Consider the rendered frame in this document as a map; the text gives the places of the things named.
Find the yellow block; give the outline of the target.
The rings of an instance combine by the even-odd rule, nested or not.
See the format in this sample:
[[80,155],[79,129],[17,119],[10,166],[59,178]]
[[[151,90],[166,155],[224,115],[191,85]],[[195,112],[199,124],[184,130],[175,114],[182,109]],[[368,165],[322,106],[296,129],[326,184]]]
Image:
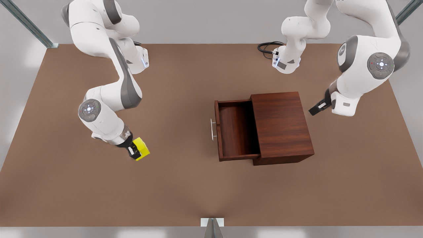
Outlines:
[[133,155],[133,158],[136,161],[139,161],[140,159],[150,154],[149,149],[141,138],[134,139],[133,144],[134,147],[136,147],[136,153]]

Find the dark wooden cabinet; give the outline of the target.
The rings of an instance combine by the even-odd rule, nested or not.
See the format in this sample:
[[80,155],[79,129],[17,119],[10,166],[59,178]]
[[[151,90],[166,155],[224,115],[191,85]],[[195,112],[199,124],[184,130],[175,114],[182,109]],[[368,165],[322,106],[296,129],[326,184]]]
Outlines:
[[315,154],[299,92],[252,94],[260,156],[255,166],[298,163]]

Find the silver frame post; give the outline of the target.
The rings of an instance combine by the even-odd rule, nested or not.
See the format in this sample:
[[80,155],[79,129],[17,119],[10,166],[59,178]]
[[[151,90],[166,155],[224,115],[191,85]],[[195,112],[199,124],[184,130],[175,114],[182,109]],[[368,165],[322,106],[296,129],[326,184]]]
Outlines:
[[201,218],[200,226],[206,227],[204,238],[224,238],[221,232],[224,218]]
[[58,43],[53,43],[12,0],[0,0],[5,9],[7,9],[33,36],[38,39],[46,48],[56,49]]
[[422,4],[423,0],[410,0],[408,4],[396,15],[398,25],[403,23]]

